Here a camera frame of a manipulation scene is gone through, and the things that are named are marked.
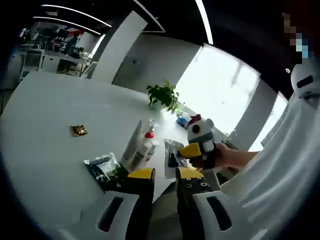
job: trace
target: clear plastic packet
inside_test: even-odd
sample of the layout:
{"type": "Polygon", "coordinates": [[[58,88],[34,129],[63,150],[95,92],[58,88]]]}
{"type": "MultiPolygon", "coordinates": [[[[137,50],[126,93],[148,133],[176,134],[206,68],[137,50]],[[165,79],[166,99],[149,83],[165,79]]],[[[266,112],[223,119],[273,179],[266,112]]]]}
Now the clear plastic packet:
{"type": "Polygon", "coordinates": [[[116,190],[128,171],[117,161],[115,155],[109,154],[84,160],[84,164],[103,191],[116,190]]]}
{"type": "Polygon", "coordinates": [[[178,155],[178,149],[184,145],[178,141],[164,139],[164,176],[166,179],[174,179],[176,177],[176,168],[187,167],[188,162],[184,157],[178,155]]]}

